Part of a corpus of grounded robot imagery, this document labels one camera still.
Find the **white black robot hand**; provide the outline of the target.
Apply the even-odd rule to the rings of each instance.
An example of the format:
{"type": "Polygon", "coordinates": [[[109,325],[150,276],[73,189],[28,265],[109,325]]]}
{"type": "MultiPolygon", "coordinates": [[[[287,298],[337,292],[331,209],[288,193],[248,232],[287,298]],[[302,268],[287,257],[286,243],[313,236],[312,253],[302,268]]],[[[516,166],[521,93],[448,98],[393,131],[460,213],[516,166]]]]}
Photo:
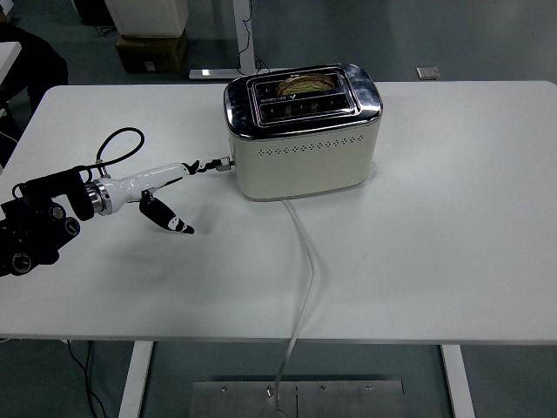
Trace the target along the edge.
{"type": "Polygon", "coordinates": [[[100,215],[112,215],[124,204],[138,203],[139,211],[157,226],[175,233],[194,234],[194,228],[187,225],[154,193],[168,185],[198,173],[210,170],[227,171],[233,162],[229,157],[212,159],[207,162],[196,160],[190,164],[175,163],[131,175],[124,179],[100,178],[93,182],[100,208],[100,215]]]}

